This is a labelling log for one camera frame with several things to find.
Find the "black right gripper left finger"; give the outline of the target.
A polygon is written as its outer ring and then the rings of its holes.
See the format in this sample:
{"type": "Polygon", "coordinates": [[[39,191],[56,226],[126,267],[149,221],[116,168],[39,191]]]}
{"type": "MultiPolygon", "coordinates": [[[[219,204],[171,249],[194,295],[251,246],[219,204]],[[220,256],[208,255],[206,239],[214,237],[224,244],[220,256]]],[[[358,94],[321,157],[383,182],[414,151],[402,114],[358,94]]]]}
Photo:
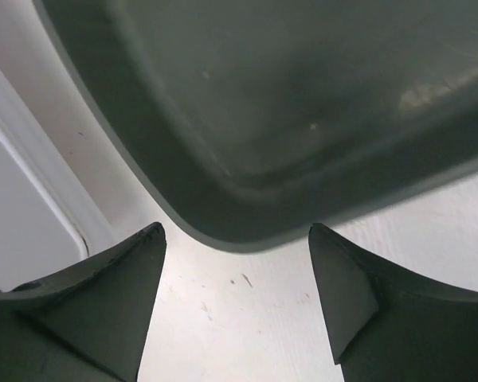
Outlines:
{"type": "Polygon", "coordinates": [[[116,246],[0,291],[0,381],[135,381],[167,249],[153,223],[116,246]]]}

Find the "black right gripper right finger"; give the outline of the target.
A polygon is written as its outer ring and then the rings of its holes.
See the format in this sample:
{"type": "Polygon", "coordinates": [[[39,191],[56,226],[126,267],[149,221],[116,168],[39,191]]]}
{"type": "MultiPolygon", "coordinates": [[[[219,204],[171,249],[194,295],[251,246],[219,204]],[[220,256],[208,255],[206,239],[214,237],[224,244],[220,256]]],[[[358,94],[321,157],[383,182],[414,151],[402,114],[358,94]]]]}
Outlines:
{"type": "Polygon", "coordinates": [[[323,224],[308,244],[344,380],[478,381],[477,291],[419,275],[323,224]]]}

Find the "dark green plastic tray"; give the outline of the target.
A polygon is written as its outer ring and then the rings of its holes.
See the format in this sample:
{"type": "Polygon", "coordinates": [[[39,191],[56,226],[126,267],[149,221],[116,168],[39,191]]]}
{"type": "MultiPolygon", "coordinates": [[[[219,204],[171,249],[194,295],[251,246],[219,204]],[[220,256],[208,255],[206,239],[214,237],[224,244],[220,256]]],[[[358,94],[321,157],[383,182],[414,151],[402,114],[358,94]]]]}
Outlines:
{"type": "Polygon", "coordinates": [[[38,1],[197,241],[251,253],[478,171],[478,1],[38,1]]]}

